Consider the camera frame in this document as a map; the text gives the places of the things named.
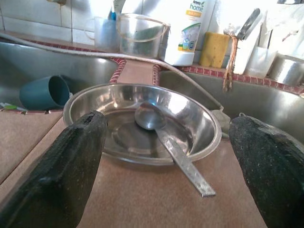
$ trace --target countertop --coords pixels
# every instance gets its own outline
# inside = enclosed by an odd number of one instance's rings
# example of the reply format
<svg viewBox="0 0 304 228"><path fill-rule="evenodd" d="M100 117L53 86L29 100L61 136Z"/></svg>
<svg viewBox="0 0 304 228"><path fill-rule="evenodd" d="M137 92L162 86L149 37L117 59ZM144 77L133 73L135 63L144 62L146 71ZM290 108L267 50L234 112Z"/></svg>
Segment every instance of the countertop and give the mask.
<svg viewBox="0 0 304 228"><path fill-rule="evenodd" d="M0 185L0 202L64 128L60 119ZM103 154L78 227L266 227L229 141L195 166L215 197L201 198L177 166L144 170Z"/></svg>

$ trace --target dish soap bottle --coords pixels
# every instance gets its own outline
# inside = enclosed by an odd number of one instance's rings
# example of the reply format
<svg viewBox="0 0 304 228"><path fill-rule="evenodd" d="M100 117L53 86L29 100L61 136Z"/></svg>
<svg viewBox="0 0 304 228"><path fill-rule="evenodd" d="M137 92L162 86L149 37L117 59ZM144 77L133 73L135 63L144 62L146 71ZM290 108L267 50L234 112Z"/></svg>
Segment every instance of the dish soap bottle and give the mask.
<svg viewBox="0 0 304 228"><path fill-rule="evenodd" d="M175 11L167 12L170 17L165 20L170 24L170 30L163 39L165 42L160 47L159 57L170 65L189 66L193 63L194 51L208 1L171 2L179 7L176 6Z"/></svg>

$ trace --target stainless steel sink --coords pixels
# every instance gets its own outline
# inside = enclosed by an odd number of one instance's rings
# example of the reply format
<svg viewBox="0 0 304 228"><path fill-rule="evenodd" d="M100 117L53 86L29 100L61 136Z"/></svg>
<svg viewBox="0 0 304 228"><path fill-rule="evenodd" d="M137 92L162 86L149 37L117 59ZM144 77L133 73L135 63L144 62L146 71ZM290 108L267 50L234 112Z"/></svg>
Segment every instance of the stainless steel sink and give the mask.
<svg viewBox="0 0 304 228"><path fill-rule="evenodd" d="M21 106L19 89L35 79L62 75L72 93L108 83L117 63L0 42L0 102Z"/></svg>
<svg viewBox="0 0 304 228"><path fill-rule="evenodd" d="M304 143L304 99L292 93L267 86L233 82L231 92L222 91L220 78L187 73L213 95L223 106L224 113L234 118L245 113L286 131ZM162 71L160 86L185 94L208 109L217 107L190 83L171 71Z"/></svg>

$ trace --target yellow sponge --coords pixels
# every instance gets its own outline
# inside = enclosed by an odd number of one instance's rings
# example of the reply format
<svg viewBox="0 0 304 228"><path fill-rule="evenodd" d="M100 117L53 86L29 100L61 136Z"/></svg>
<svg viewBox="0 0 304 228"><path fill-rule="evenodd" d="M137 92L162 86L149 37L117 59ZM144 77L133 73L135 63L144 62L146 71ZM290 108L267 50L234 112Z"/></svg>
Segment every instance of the yellow sponge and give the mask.
<svg viewBox="0 0 304 228"><path fill-rule="evenodd" d="M204 67L221 68L230 36L206 32L199 64Z"/></svg>

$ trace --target blue cup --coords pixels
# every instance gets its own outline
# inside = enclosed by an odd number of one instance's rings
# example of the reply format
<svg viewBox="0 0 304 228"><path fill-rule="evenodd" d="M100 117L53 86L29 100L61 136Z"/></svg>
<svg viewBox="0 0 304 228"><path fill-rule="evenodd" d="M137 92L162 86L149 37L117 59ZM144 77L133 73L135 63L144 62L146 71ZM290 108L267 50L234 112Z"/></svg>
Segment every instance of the blue cup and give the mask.
<svg viewBox="0 0 304 228"><path fill-rule="evenodd" d="M26 83L19 92L19 99L29 110L63 108L69 99L69 89L60 76L45 77Z"/></svg>

